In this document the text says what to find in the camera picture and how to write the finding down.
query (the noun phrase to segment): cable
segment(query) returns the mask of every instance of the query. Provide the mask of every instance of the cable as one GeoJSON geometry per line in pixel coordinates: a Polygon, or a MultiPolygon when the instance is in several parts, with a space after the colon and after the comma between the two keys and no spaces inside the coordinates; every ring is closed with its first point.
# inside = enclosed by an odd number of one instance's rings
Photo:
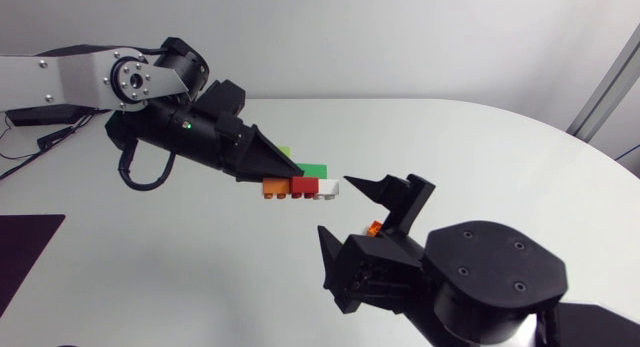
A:
{"type": "Polygon", "coordinates": [[[75,126],[73,126],[71,128],[71,130],[69,131],[69,133],[67,133],[66,135],[64,135],[63,137],[61,137],[60,139],[52,142],[50,145],[48,145],[47,147],[45,147],[44,149],[34,153],[33,155],[31,155],[28,159],[24,160],[22,163],[20,163],[19,165],[5,171],[4,173],[2,173],[2,175],[0,175],[0,180],[3,180],[7,177],[9,177],[10,175],[12,175],[13,173],[17,172],[18,170],[20,170],[21,168],[23,168],[24,166],[28,165],[29,163],[35,161],[38,157],[42,156],[43,154],[51,151],[55,146],[59,145],[60,143],[64,142],[67,138],[69,138],[72,134],[74,134],[77,130],[79,130],[80,128],[86,126],[95,115],[98,114],[102,114],[108,111],[105,110],[95,110],[93,111],[92,114],[90,115],[85,115],[82,116],[82,118],[80,118],[80,120],[76,123],[75,126]]]}
{"type": "Polygon", "coordinates": [[[164,166],[164,171],[162,171],[162,175],[160,175],[160,177],[155,182],[141,184],[134,182],[131,179],[131,171],[129,170],[131,162],[133,162],[133,156],[136,153],[136,146],[138,146],[138,140],[132,139],[125,145],[124,149],[122,150],[120,162],[118,163],[118,172],[120,173],[120,177],[127,186],[136,191],[146,192],[160,187],[167,181],[167,178],[169,178],[169,174],[171,173],[171,169],[173,168],[173,161],[175,161],[176,159],[175,152],[171,152],[171,154],[169,154],[169,159],[167,160],[167,164],[164,166]]]}
{"type": "Polygon", "coordinates": [[[631,152],[635,151],[635,150],[636,150],[637,148],[639,148],[639,147],[640,147],[640,144],[639,144],[639,145],[637,145],[637,146],[635,146],[635,147],[633,147],[632,149],[628,150],[627,152],[625,152],[625,153],[621,154],[618,158],[616,158],[616,159],[615,159],[615,161],[617,161],[617,160],[621,159],[622,157],[624,157],[624,156],[628,155],[629,153],[631,153],[631,152]]]}
{"type": "Polygon", "coordinates": [[[20,156],[20,157],[9,157],[9,156],[5,156],[5,155],[3,155],[2,153],[0,153],[0,157],[2,157],[2,158],[4,158],[4,159],[9,159],[9,160],[21,160],[21,159],[23,159],[23,158],[31,157],[31,156],[33,156],[33,155],[34,155],[34,154],[36,154],[36,153],[31,153],[31,154],[24,155],[24,156],[20,156]]]}
{"type": "MultiPolygon", "coordinates": [[[[10,131],[10,130],[12,130],[12,129],[13,129],[13,128],[11,128],[11,125],[10,125],[10,124],[9,124],[9,122],[7,121],[7,115],[6,115],[6,114],[4,115],[4,124],[6,124],[6,125],[7,125],[7,128],[6,128],[4,131],[2,131],[2,134],[0,134],[0,139],[2,139],[2,137],[4,137],[4,135],[5,135],[8,131],[10,131]]],[[[9,156],[5,156],[5,155],[3,155],[2,153],[0,153],[0,157],[5,158],[5,159],[9,159],[9,160],[21,160],[21,159],[23,159],[23,158],[31,157],[31,156],[33,156],[34,154],[35,154],[35,153],[31,153],[31,154],[24,155],[24,156],[20,156],[20,157],[9,157],[9,156]]]]}
{"type": "Polygon", "coordinates": [[[4,131],[2,131],[2,134],[0,134],[0,139],[2,139],[2,137],[4,137],[5,133],[7,133],[10,129],[12,129],[11,125],[9,125],[9,122],[7,122],[7,115],[6,114],[4,115],[4,124],[7,125],[7,128],[4,131]]]}

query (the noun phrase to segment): lego brick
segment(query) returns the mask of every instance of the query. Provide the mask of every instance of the lego brick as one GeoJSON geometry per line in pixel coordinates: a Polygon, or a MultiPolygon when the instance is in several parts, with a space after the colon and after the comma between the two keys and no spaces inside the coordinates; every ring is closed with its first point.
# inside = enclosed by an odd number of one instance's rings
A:
{"type": "Polygon", "coordinates": [[[317,177],[300,177],[291,178],[291,197],[313,198],[318,193],[319,179],[317,177]]]}
{"type": "Polygon", "coordinates": [[[305,177],[327,178],[327,165],[316,165],[309,163],[297,163],[298,167],[304,171],[305,177]]]}
{"type": "Polygon", "coordinates": [[[373,223],[371,224],[371,227],[369,227],[369,230],[367,231],[367,236],[375,237],[378,234],[378,232],[380,232],[381,229],[382,229],[382,223],[378,221],[373,221],[373,223]]]}
{"type": "Polygon", "coordinates": [[[278,199],[284,199],[291,192],[291,182],[283,178],[265,178],[262,180],[262,194],[266,199],[272,199],[274,195],[278,199]]]}
{"type": "Polygon", "coordinates": [[[340,193],[338,180],[321,179],[318,180],[318,193],[315,199],[332,200],[340,193]]]}
{"type": "Polygon", "coordinates": [[[287,146],[278,146],[280,152],[284,153],[285,156],[291,158],[291,148],[287,146]]]}

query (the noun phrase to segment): white table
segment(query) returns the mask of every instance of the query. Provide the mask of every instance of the white table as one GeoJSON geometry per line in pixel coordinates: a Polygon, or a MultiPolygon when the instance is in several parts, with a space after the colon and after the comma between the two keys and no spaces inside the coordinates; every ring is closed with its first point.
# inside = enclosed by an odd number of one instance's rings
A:
{"type": "MultiPolygon", "coordinates": [[[[640,181],[581,141],[443,100],[251,100],[243,118],[330,177],[434,183],[415,240],[468,220],[504,223],[565,261],[566,299],[640,320],[640,181]]],[[[355,188],[344,182],[334,201],[265,201],[259,185],[178,158],[164,186],[135,192],[118,177],[105,121],[0,182],[0,214],[67,215],[0,320],[0,345],[426,344],[390,312],[342,316],[322,289],[316,225],[343,240],[386,216],[355,188]]],[[[28,151],[42,130],[13,131],[0,150],[28,151]]],[[[154,180],[166,153],[139,150],[133,176],[154,180]]]]}

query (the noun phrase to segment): screw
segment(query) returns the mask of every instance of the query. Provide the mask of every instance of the screw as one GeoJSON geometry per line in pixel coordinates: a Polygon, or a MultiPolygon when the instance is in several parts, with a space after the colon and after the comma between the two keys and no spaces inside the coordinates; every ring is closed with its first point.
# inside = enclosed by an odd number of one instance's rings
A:
{"type": "Polygon", "coordinates": [[[515,288],[515,290],[518,292],[524,292],[527,290],[527,285],[522,282],[516,282],[513,284],[513,288],[515,288]]]}

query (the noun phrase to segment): small orange block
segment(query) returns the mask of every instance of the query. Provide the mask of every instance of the small orange block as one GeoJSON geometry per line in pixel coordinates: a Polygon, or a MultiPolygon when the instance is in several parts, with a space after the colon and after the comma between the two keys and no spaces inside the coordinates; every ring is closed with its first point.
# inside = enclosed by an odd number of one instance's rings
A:
{"type": "Polygon", "coordinates": [[[382,223],[378,221],[373,221],[373,223],[371,224],[371,227],[369,227],[369,230],[367,231],[367,236],[375,237],[378,234],[378,232],[380,232],[380,229],[382,229],[382,223]]]}
{"type": "Polygon", "coordinates": [[[291,192],[291,182],[283,178],[265,178],[262,180],[262,194],[265,199],[272,199],[273,195],[278,199],[284,199],[291,192]]]}

